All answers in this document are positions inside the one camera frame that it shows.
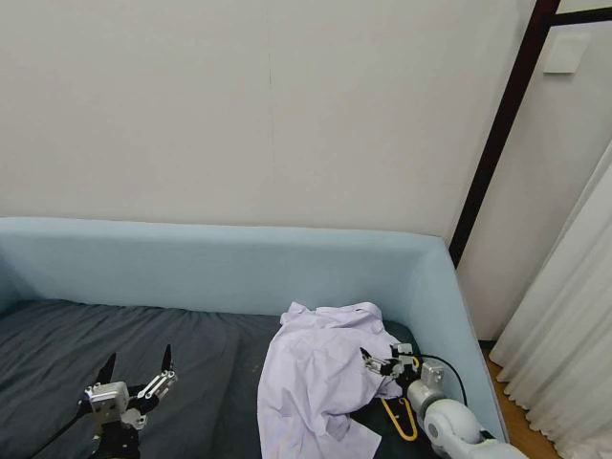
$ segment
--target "black cable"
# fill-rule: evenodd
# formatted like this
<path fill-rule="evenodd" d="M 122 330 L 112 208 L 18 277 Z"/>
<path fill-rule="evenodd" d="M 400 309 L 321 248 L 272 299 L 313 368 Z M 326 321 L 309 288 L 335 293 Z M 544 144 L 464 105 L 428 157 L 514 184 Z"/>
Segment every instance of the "black cable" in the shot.
<path fill-rule="evenodd" d="M 435 359 L 437 361 L 441 361 L 442 363 L 445 363 L 446 365 L 448 365 L 448 368 L 450 368 L 452 372 L 455 374 L 455 376 L 457 377 L 457 381 L 459 382 L 459 385 L 461 386 L 461 395 L 463 396 L 463 404 L 465 406 L 468 406 L 468 396 L 466 395 L 466 388 L 463 386 L 463 381 L 461 381 L 461 377 L 459 376 L 459 373 L 457 372 L 457 370 L 455 370 L 455 367 L 450 364 L 450 362 L 445 361 L 441 357 L 432 356 L 430 354 L 412 354 L 412 356 L 413 357 L 425 357 L 426 359 Z"/>
<path fill-rule="evenodd" d="M 39 449 L 37 449 L 35 452 L 33 452 L 29 459 L 32 459 L 33 457 L 35 457 L 36 455 L 38 455 L 44 448 L 46 448 L 48 445 L 50 445 L 51 443 L 53 443 L 55 440 L 57 440 L 61 435 L 63 435 L 64 433 L 66 433 L 66 430 L 68 430 L 70 427 L 72 427 L 83 415 L 78 412 L 75 417 L 73 419 L 71 419 L 70 421 L 68 421 L 68 423 L 66 423 L 60 430 L 58 430 L 56 433 L 54 433 L 51 438 L 49 440 L 47 440 L 47 443 L 45 443 L 42 447 L 40 447 Z"/>

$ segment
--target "wooden floor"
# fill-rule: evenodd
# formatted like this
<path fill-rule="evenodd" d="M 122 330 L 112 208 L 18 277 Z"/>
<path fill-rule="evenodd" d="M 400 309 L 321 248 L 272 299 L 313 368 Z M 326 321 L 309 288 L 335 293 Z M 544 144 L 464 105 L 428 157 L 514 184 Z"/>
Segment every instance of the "wooden floor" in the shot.
<path fill-rule="evenodd" d="M 498 382 L 495 379 L 501 371 L 501 367 L 489 359 L 489 351 L 483 350 L 483 353 L 485 354 L 485 360 L 487 361 L 487 366 L 492 376 L 495 394 L 497 395 L 497 400 L 499 400 L 501 412 L 506 421 L 511 443 L 519 448 L 523 454 L 532 459 L 558 459 L 559 456 L 555 452 L 553 444 L 539 432 L 531 430 L 525 419 L 525 411 L 508 400 L 508 397 L 504 395 L 504 387 L 506 384 Z"/>

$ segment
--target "white curtain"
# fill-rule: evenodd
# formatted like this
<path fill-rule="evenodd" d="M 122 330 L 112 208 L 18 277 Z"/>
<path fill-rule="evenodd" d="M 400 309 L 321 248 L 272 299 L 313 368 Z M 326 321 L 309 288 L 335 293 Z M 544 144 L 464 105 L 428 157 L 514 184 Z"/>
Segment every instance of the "white curtain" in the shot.
<path fill-rule="evenodd" d="M 612 143 L 491 352 L 563 458 L 612 458 Z"/>

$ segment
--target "wall switch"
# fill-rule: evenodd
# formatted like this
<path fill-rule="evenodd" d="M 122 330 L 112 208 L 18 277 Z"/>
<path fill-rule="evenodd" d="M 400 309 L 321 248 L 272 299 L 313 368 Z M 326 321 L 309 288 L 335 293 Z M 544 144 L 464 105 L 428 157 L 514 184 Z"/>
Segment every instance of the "wall switch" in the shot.
<path fill-rule="evenodd" d="M 590 33 L 558 33 L 546 58 L 544 73 L 573 74 L 578 69 L 590 39 Z"/>

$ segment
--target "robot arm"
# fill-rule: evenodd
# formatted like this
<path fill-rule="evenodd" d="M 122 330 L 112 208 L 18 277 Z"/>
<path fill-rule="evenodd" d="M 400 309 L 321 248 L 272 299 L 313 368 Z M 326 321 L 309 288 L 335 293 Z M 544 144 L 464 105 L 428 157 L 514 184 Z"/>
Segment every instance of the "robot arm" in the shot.
<path fill-rule="evenodd" d="M 98 448 L 90 459 L 140 459 L 139 431 L 146 426 L 147 413 L 159 404 L 178 377 L 169 344 L 162 371 L 149 384 L 128 387 L 125 382 L 111 382 L 116 356 L 109 358 L 92 385 L 82 392 L 75 417 L 38 448 L 31 459 L 86 414 L 93 415 L 99 438 Z"/>
<path fill-rule="evenodd" d="M 446 397 L 443 391 L 445 367 L 420 362 L 410 344 L 393 344 L 392 358 L 377 359 L 361 349 L 365 366 L 393 378 L 417 413 L 435 452 L 451 459 L 521 459 L 526 456 L 515 447 L 501 443 L 485 430 L 471 410 Z"/>

